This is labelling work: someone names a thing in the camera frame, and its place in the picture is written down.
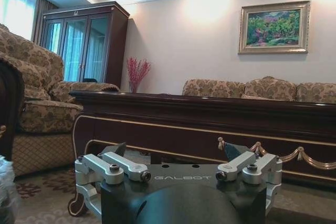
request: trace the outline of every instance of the framed painting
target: framed painting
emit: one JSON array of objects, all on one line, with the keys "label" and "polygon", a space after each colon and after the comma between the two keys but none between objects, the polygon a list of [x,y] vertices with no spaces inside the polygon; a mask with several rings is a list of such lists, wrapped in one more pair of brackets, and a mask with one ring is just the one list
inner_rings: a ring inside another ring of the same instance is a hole
[{"label": "framed painting", "polygon": [[306,54],[310,1],[241,8],[239,54]]}]

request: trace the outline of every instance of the gold trim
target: gold trim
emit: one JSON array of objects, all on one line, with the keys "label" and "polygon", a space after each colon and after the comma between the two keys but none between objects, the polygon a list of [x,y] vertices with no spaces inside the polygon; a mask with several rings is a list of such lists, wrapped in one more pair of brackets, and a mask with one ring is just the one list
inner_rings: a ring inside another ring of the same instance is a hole
[{"label": "gold trim", "polygon": [[291,170],[282,170],[282,172],[289,173],[289,174],[294,174],[294,175],[300,175],[300,176],[306,176],[306,177],[320,178],[320,179],[336,181],[336,178],[327,177],[327,176],[313,175],[313,174],[307,174],[307,173],[298,173],[298,172],[292,172]]},{"label": "gold trim", "polygon": [[0,126],[0,138],[2,137],[2,135],[5,133],[5,131],[6,131],[6,126],[4,126],[4,125],[1,125]]},{"label": "gold trim", "polygon": [[275,137],[275,136],[262,136],[262,135],[254,135],[254,134],[244,134],[244,133],[237,133],[237,132],[227,132],[227,131],[212,131],[212,130],[204,130],[204,129],[197,129],[191,127],[180,127],[180,126],[171,126],[171,125],[164,125],[164,124],[154,124],[154,123],[142,123],[142,122],[135,122],[135,121],[128,121],[128,120],[120,120],[120,119],[111,119],[111,118],[101,118],[97,116],[89,116],[89,115],[80,115],[76,118],[73,132],[72,132],[72,139],[74,140],[74,132],[77,121],[81,118],[92,118],[92,119],[99,119],[105,121],[113,121],[113,122],[120,122],[120,123],[131,123],[131,124],[138,124],[138,125],[147,125],[147,126],[156,126],[156,127],[165,127],[171,129],[179,129],[179,130],[188,130],[188,131],[199,131],[199,132],[210,132],[216,134],[225,134],[225,135],[235,135],[235,136],[248,136],[248,137],[257,137],[263,139],[272,139],[272,140],[279,140],[279,141],[287,141],[287,142],[294,142],[294,143],[306,143],[306,144],[317,144],[317,145],[326,145],[326,146],[336,146],[336,143],[328,143],[328,142],[314,142],[310,140],[300,140],[295,138],[285,138],[285,137]]},{"label": "gold trim", "polygon": [[[120,144],[120,143],[115,143],[115,142],[107,142],[107,141],[92,139],[92,140],[90,140],[90,141],[88,141],[86,143],[85,151],[84,151],[85,154],[87,153],[89,144],[93,143],[93,142],[103,143],[103,144]],[[167,154],[167,155],[174,155],[174,156],[180,156],[180,157],[189,157],[189,158],[194,158],[194,159],[202,159],[202,160],[207,160],[207,161],[226,163],[226,161],[221,160],[221,159],[212,159],[212,158],[206,158],[206,157],[198,157],[198,156],[185,155],[185,154],[175,153],[175,152],[165,152],[165,151],[159,151],[159,150],[155,150],[155,149],[137,147],[137,146],[134,146],[134,145],[127,145],[127,147],[128,148],[132,148],[132,149],[142,150],[142,151],[149,151],[149,152],[156,152],[156,153],[162,153],[162,154]]]},{"label": "gold trim", "polygon": [[[220,149],[222,151],[224,149],[225,141],[223,140],[222,137],[219,137],[218,141],[219,141],[218,149]],[[259,154],[261,154],[261,155],[267,154],[267,151],[261,146],[260,142],[256,142],[250,148],[250,150],[252,152],[255,152],[258,155]],[[323,162],[320,162],[320,161],[316,161],[305,153],[305,149],[302,146],[299,146],[298,148],[296,148],[291,154],[280,157],[280,159],[282,160],[282,162],[286,163],[286,162],[289,162],[289,161],[293,160],[296,156],[298,156],[298,161],[304,160],[309,165],[311,165],[311,166],[313,166],[317,169],[321,169],[321,170],[334,170],[334,169],[336,169],[336,162],[323,163]]]}]

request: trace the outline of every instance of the silver bracket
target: silver bracket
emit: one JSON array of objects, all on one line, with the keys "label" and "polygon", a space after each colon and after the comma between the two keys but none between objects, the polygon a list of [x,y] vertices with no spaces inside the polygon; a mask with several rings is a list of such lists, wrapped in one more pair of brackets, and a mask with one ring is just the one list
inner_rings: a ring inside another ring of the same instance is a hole
[{"label": "silver bracket", "polygon": [[226,164],[218,166],[216,178],[220,181],[234,181],[237,179],[244,167],[253,164],[256,161],[256,155],[253,152],[244,152],[235,159]]},{"label": "silver bracket", "polygon": [[280,192],[281,183],[278,185],[267,184],[266,189],[266,215],[271,210],[274,204],[274,198]]},{"label": "silver bracket", "polygon": [[267,153],[263,157],[258,158],[253,167],[245,167],[243,169],[244,182],[259,185],[262,182],[262,175],[275,166],[276,159],[276,155]]},{"label": "silver bracket", "polygon": [[101,199],[96,188],[90,184],[83,186],[76,184],[76,190],[83,195],[86,207],[101,220]]},{"label": "silver bracket", "polygon": [[271,171],[268,172],[266,182],[278,185],[281,184],[281,179],[282,179],[282,160],[277,157],[275,166],[273,166]]},{"label": "silver bracket", "polygon": [[95,176],[104,178],[106,183],[109,185],[116,185],[123,182],[123,169],[119,168],[118,170],[111,171],[110,164],[94,156],[93,154],[85,155],[82,158],[82,165],[83,167],[81,167],[81,172],[84,172],[86,175],[88,175],[92,171],[93,173],[96,173]]},{"label": "silver bracket", "polygon": [[132,181],[149,181],[151,179],[151,174],[144,164],[137,164],[114,152],[104,153],[102,159],[107,163],[119,165]]}]

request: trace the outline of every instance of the floral patterned sofa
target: floral patterned sofa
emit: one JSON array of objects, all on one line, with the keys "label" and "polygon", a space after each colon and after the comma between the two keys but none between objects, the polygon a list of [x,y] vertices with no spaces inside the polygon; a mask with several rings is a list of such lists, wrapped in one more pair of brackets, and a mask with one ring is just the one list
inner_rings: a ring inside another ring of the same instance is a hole
[{"label": "floral patterned sofa", "polygon": [[[58,55],[10,33],[3,25],[0,25],[1,65],[22,78],[20,85],[24,90],[17,123],[7,120],[5,124],[7,128],[11,123],[17,125],[14,140],[0,147],[0,150],[12,148],[11,153],[4,152],[8,159],[12,158],[16,176],[74,162],[71,128],[82,106],[75,104],[69,91],[119,91],[119,88],[106,83],[64,82],[63,61]],[[6,94],[1,78],[6,83],[6,76],[0,75],[0,94]]]},{"label": "floral patterned sofa", "polygon": [[246,83],[207,79],[187,80],[182,95],[315,103],[336,103],[336,83],[295,83],[271,76]]}]

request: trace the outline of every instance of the carpet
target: carpet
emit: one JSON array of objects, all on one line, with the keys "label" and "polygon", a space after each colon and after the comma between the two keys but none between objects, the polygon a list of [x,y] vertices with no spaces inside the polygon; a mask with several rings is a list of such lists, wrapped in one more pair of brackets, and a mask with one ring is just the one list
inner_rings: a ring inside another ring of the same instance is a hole
[{"label": "carpet", "polygon": [[[148,156],[127,151],[127,158],[148,164]],[[80,218],[69,216],[67,205],[75,192],[72,167],[23,177],[16,181],[21,197],[16,224],[99,224],[90,212]],[[283,184],[266,224],[335,224],[336,193]]]}]

